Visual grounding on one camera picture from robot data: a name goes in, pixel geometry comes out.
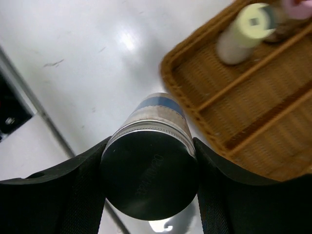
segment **white table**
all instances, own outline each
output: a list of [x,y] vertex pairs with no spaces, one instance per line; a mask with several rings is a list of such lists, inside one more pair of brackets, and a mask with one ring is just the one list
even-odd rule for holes
[[[0,0],[0,45],[79,154],[113,134],[144,97],[165,91],[163,56],[230,2]],[[118,215],[131,233],[154,233]]]

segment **jar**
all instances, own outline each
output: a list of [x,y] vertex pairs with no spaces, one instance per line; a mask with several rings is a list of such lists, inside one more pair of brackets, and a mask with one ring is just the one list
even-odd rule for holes
[[248,5],[220,35],[216,53],[225,64],[239,64],[248,59],[253,54],[254,48],[274,30],[273,11],[268,4]]
[[276,31],[266,42],[280,42],[293,36],[312,16],[312,1],[279,0],[273,5]]
[[110,203],[128,216],[160,220],[195,197],[198,164],[185,115],[172,96],[145,98],[111,137],[100,175]]

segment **wicker tray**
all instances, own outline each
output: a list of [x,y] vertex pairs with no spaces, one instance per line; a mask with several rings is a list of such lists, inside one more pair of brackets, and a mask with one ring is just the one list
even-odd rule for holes
[[312,173],[312,23],[284,43],[261,44],[242,64],[223,65],[218,35],[256,2],[237,0],[197,29],[165,56],[161,75],[214,150],[283,181]]

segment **can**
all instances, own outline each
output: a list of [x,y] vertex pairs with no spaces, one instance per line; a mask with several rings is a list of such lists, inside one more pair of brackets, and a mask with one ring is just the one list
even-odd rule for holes
[[165,93],[145,98],[109,140],[100,163],[107,199],[141,220],[160,220],[195,197],[198,163],[185,115]]

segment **pink bottle cap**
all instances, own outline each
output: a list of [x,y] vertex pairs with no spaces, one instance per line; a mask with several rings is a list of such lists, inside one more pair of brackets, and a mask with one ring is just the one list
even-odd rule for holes
[[285,12],[290,18],[305,20],[312,17],[312,0],[302,1],[298,5],[294,0],[281,0]]

